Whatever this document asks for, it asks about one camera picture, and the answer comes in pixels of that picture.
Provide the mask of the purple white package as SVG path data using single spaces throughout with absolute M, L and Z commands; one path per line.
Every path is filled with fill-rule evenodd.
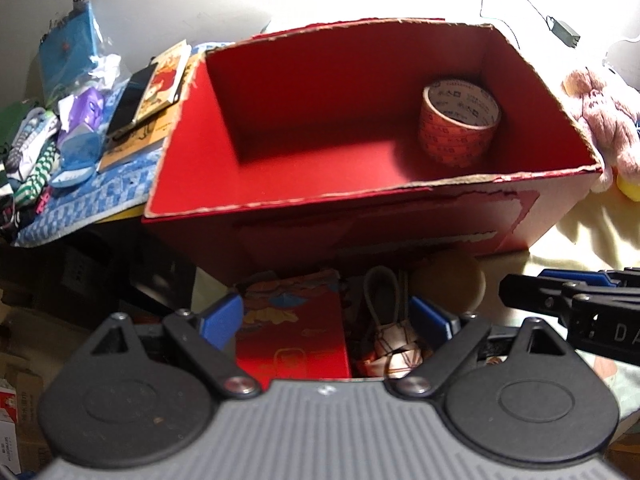
M 88 88 L 78 96 L 66 96 L 58 102 L 58 117 L 62 130 L 72 132 L 78 127 L 96 130 L 104 107 L 104 96 L 96 88 Z

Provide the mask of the brown wooden gourd massager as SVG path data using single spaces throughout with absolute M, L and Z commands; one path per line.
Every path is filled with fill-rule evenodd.
M 480 264 L 457 249 L 431 252 L 419 260 L 409 283 L 413 296 L 455 314 L 474 312 L 486 292 L 485 273 Z

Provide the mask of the yellow plush toy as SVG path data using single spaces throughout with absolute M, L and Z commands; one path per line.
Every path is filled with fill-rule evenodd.
M 626 196 L 628 200 L 631 200 L 634 203 L 640 202 L 640 185 L 629 182 L 620 174 L 616 176 L 616 185 L 623 196 Z

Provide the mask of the red gift bag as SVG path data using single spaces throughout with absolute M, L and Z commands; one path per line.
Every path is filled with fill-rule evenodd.
M 235 359 L 262 388 L 278 379 L 349 378 L 336 271 L 251 284 L 243 306 Z

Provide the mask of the black smartphone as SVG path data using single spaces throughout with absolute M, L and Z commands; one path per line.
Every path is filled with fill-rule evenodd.
M 151 63 L 129 78 L 108 124 L 106 130 L 108 138 L 119 138 L 134 126 L 142 98 L 156 68 L 157 64 Z

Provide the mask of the red printed tape roll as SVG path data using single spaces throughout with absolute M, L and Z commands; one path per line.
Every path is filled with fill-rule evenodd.
M 419 140 L 436 162 L 468 168 L 488 150 L 500 120 L 501 108 L 485 89 L 443 79 L 423 89 Z

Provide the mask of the pink plush toy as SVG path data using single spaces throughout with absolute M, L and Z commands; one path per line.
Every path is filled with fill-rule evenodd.
M 603 193 L 617 174 L 639 183 L 639 91 L 606 67 L 579 67 L 568 73 L 562 89 L 565 109 L 597 151 L 603 171 L 593 193 Z

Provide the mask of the blue bag in plastic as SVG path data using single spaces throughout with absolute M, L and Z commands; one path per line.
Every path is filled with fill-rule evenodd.
M 47 107 L 83 86 L 98 68 L 103 38 L 90 0 L 73 0 L 70 13 L 50 23 L 38 62 Z

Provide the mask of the blue checkered towel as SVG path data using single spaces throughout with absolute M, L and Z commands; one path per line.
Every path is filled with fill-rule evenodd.
M 199 44 L 196 47 L 196 53 L 192 55 L 196 57 L 196 63 L 193 65 L 190 81 L 182 86 L 180 108 L 189 95 L 198 63 L 206 53 L 223 46 L 220 42 Z M 172 131 L 175 130 L 180 116 L 181 110 Z M 29 226 L 20 229 L 13 245 L 37 247 L 58 240 L 91 223 L 124 218 L 130 210 L 137 216 L 150 196 L 163 146 L 143 154 L 132 162 L 107 169 L 104 174 L 98 171 L 69 191 L 54 192 L 35 220 Z

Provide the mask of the red cardboard box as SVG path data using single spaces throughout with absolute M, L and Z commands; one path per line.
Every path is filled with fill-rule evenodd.
M 419 141 L 422 92 L 459 78 L 501 119 L 472 168 Z M 323 24 L 198 60 L 144 212 L 224 284 L 454 243 L 529 247 L 600 176 L 572 118 L 497 29 L 430 20 Z

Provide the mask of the orange cover book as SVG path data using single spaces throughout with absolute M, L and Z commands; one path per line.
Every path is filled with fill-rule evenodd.
M 189 61 L 186 62 L 186 70 L 182 76 L 175 102 L 145 119 L 144 122 L 136 122 L 134 128 L 130 129 L 118 140 L 107 142 L 98 168 L 100 174 L 104 174 L 107 169 L 113 169 L 116 166 L 126 164 L 126 162 L 132 162 L 143 154 L 163 146 L 165 139 L 171 133 L 175 121 L 179 117 L 181 110 L 180 92 L 182 86 L 190 81 L 195 63 L 196 57 L 190 56 Z

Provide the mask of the green white striped cloth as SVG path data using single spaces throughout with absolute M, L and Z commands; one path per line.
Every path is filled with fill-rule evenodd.
M 17 209 L 35 203 L 50 180 L 54 163 L 58 159 L 58 150 L 53 140 L 47 140 L 30 173 L 14 193 L 14 205 Z

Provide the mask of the small cartoon cover book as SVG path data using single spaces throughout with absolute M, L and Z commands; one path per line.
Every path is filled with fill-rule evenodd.
M 152 59 L 155 68 L 137 109 L 136 122 L 144 122 L 175 102 L 191 51 L 190 44 L 182 40 Z

